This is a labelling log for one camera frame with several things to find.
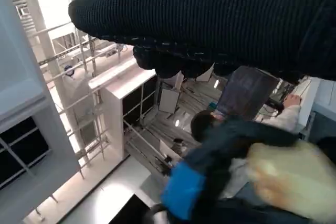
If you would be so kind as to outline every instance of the white jacket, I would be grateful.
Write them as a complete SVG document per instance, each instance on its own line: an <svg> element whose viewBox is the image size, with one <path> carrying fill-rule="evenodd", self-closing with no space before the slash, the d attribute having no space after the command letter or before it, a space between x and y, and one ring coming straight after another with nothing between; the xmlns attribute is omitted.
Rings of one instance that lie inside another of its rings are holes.
<svg viewBox="0 0 336 224"><path fill-rule="evenodd" d="M266 119L261 123L272 125L279 129L295 133L299 120L300 109L300 105L292 105L288 108L285 108L283 112L276 118Z"/></svg>

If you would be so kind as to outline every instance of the ceiling light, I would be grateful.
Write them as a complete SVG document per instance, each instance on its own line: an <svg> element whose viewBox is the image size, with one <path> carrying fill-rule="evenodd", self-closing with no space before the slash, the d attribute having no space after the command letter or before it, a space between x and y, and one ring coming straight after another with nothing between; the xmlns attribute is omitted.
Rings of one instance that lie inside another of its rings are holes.
<svg viewBox="0 0 336 224"><path fill-rule="evenodd" d="M219 84L219 80L216 80L214 88L217 88L218 84Z"/></svg>

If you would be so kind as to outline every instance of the black hair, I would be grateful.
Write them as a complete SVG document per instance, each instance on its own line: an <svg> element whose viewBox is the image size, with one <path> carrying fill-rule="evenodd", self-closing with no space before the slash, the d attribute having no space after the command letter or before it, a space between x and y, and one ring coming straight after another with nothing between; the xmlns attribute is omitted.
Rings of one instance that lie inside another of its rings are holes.
<svg viewBox="0 0 336 224"><path fill-rule="evenodd" d="M215 121L216 119L211 115L211 111L203 110L198 112L190 123L193 138L200 143L204 141L205 131L212 128Z"/></svg>

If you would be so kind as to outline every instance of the dark knit sleeve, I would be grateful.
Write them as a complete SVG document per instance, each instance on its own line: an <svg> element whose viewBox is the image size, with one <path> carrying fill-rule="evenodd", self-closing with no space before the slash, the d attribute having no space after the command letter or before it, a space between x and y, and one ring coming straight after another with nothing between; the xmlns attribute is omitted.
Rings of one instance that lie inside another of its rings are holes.
<svg viewBox="0 0 336 224"><path fill-rule="evenodd" d="M102 39L198 61L305 71L299 52L325 2L75 0L69 15L77 28Z"/></svg>

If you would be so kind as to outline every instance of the white panel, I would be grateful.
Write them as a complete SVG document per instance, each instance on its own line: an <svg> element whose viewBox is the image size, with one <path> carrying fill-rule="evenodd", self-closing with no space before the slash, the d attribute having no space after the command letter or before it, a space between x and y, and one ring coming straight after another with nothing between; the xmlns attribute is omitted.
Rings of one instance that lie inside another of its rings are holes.
<svg viewBox="0 0 336 224"><path fill-rule="evenodd" d="M169 89L162 89L159 110L173 114L176 110L179 96L179 92Z"/></svg>
<svg viewBox="0 0 336 224"><path fill-rule="evenodd" d="M306 81L299 84L293 91L294 94L297 94L302 98L299 121L296 129L297 132L303 130L307 125L320 81L321 79L319 78L308 78Z"/></svg>
<svg viewBox="0 0 336 224"><path fill-rule="evenodd" d="M108 129L106 136L120 157L124 156L124 134L122 117L122 100L101 89L101 98L103 101L103 121Z"/></svg>
<svg viewBox="0 0 336 224"><path fill-rule="evenodd" d="M336 121L336 82L321 80L313 109Z"/></svg>
<svg viewBox="0 0 336 224"><path fill-rule="evenodd" d="M208 71L196 78L196 81L209 81L212 71L214 70L214 65L212 65Z"/></svg>

